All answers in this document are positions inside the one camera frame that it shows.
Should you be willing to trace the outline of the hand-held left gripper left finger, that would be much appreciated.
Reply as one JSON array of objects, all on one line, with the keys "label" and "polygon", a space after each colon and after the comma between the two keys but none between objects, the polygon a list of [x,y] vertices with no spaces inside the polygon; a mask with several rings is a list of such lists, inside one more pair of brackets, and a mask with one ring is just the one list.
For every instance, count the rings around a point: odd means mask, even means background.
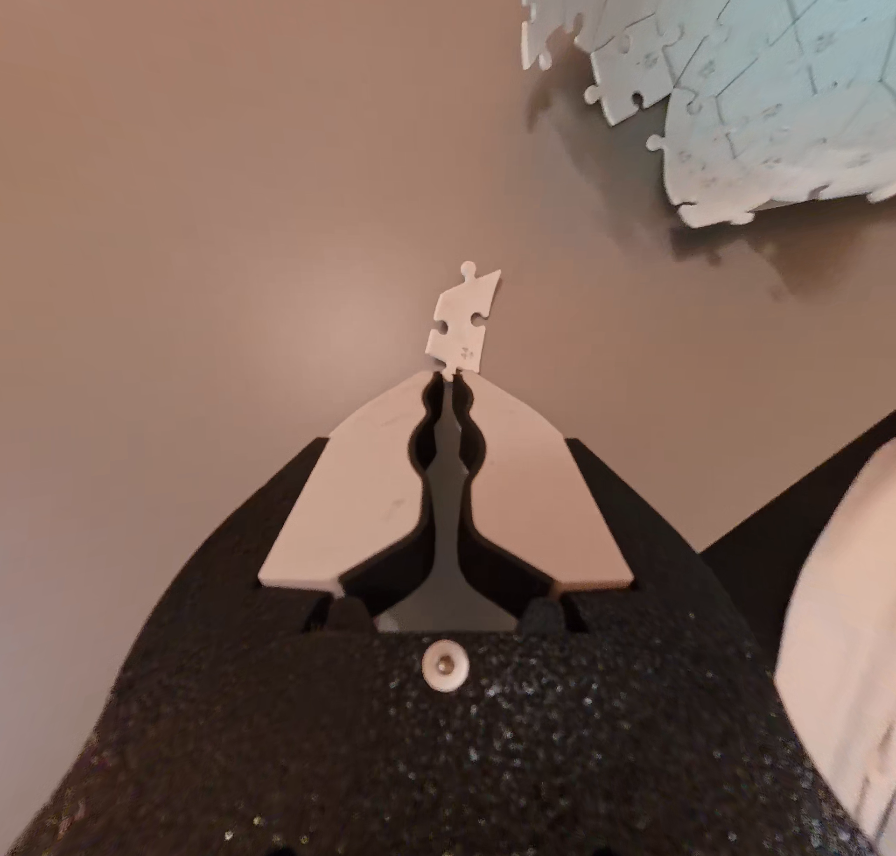
[{"label": "hand-held left gripper left finger", "polygon": [[353,597],[378,616],[420,588],[434,565],[427,469],[444,380],[420,371],[366,402],[323,441],[263,562],[269,588]]}]

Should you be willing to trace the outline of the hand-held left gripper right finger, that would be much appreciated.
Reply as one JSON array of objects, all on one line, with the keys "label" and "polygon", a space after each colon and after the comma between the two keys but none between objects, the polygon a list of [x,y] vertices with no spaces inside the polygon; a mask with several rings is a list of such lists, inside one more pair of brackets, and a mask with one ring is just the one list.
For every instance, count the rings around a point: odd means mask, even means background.
[{"label": "hand-held left gripper right finger", "polygon": [[515,618],[537,599],[623,591],[634,582],[566,438],[484,377],[454,378],[467,472],[457,556],[465,581]]}]

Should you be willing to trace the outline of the single puzzle piece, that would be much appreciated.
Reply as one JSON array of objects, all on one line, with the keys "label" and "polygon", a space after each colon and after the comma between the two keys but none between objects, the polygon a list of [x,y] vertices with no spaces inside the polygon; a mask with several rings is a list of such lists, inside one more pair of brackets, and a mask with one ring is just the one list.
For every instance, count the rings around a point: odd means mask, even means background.
[{"label": "single puzzle piece", "polygon": [[461,265],[461,274],[462,283],[443,291],[436,302],[434,323],[444,329],[430,330],[425,348],[426,355],[442,362],[446,382],[465,370],[479,372],[486,327],[474,324],[473,318],[489,317],[501,278],[500,270],[477,276],[472,261]]}]

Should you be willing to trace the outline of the colourful puzzle ball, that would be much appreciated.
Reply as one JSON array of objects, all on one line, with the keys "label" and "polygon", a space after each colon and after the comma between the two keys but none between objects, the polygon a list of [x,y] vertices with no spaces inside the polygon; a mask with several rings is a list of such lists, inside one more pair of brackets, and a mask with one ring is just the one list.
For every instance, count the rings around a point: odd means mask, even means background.
[{"label": "colourful puzzle ball", "polygon": [[606,121],[666,99],[668,201],[699,229],[775,205],[895,191],[895,0],[521,0],[521,63],[558,29]]}]

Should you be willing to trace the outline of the person's white shirt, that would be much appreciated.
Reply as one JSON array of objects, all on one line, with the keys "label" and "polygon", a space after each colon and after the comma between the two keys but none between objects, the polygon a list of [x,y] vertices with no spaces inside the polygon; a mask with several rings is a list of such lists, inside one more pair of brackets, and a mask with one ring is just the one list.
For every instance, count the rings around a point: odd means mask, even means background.
[{"label": "person's white shirt", "polygon": [[894,854],[894,442],[859,471],[802,567],[775,683],[840,804],[879,854]]}]

